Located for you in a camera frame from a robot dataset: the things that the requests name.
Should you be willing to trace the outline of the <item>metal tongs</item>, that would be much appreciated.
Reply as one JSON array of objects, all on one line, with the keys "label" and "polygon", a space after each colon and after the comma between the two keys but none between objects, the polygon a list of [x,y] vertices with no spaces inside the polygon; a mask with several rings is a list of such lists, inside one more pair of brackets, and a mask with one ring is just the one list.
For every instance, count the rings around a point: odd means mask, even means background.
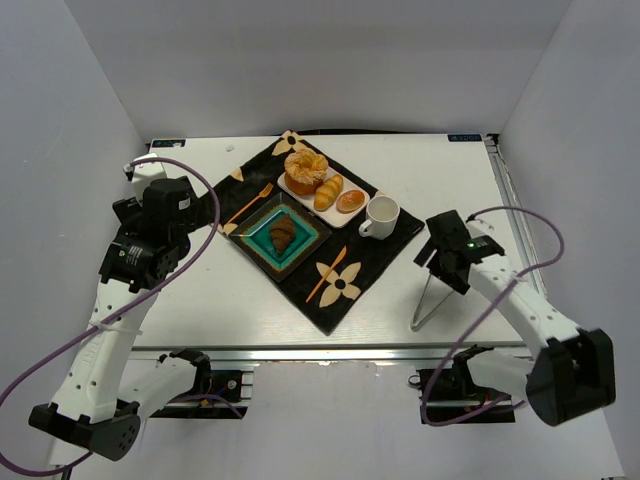
[{"label": "metal tongs", "polygon": [[419,302],[410,321],[410,329],[419,331],[451,296],[453,289],[429,273]]}]

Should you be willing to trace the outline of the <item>brown chocolate croissant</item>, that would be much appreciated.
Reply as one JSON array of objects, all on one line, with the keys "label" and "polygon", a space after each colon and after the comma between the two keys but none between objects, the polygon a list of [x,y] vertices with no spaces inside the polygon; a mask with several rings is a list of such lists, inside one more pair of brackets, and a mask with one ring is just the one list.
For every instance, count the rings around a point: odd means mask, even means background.
[{"label": "brown chocolate croissant", "polygon": [[284,214],[269,227],[272,246],[278,255],[282,255],[296,237],[296,227],[292,217]]}]

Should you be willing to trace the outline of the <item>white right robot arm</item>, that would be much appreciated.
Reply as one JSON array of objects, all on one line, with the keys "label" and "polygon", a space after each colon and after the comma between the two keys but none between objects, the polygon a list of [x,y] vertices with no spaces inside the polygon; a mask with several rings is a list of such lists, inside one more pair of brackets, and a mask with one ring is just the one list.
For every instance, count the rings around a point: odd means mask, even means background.
[{"label": "white right robot arm", "polygon": [[[489,412],[501,402],[528,404],[549,426],[613,404],[614,349],[601,329],[586,330],[547,301],[515,271],[504,248],[476,212],[462,218],[450,210],[426,221],[430,238],[415,258],[430,278],[460,295],[474,290],[489,303],[440,361],[422,386],[420,415],[427,425],[449,426]],[[492,312],[499,312],[529,349],[527,358],[493,347],[462,345]],[[448,400],[474,399],[478,406],[456,420],[435,421],[428,413],[432,393]]]}]

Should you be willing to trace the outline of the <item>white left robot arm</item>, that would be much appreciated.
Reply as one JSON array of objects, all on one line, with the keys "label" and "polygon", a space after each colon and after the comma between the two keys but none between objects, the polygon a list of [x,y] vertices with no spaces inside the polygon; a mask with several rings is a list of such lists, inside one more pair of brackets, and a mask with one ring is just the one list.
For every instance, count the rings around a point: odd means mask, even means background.
[{"label": "white left robot arm", "polygon": [[165,280],[195,258],[190,233],[213,223],[218,207],[187,177],[153,180],[140,197],[114,203],[120,227],[99,270],[89,334],[52,400],[33,408],[30,426],[118,461],[146,419],[180,396],[208,391],[209,358],[189,348],[162,356],[153,373],[127,386],[121,378]]}]

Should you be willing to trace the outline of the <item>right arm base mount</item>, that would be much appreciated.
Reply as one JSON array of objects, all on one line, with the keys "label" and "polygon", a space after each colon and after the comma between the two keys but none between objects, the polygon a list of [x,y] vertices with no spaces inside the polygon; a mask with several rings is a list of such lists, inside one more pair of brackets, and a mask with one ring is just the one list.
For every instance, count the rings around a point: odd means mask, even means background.
[{"label": "right arm base mount", "polygon": [[[447,422],[470,414],[501,395],[501,392],[484,387],[479,387],[472,393],[465,392],[452,374],[452,370],[445,368],[431,390],[426,406],[426,416],[435,423]],[[466,419],[462,424],[509,424],[515,421],[513,401],[510,396],[507,396],[492,409]]]}]

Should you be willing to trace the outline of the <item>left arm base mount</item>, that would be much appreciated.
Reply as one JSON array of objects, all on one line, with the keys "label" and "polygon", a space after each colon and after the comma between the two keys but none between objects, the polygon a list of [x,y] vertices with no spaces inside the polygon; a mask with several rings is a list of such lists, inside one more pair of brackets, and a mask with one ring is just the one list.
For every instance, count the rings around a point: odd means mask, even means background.
[{"label": "left arm base mount", "polygon": [[209,360],[209,356],[194,349],[174,350],[169,354],[162,354],[156,361],[156,366],[177,359],[187,360],[196,368],[194,385],[179,397],[198,394],[206,394],[206,397],[170,403],[152,414],[152,418],[217,420],[239,419],[246,414],[251,397],[250,372],[206,367],[204,361]]}]

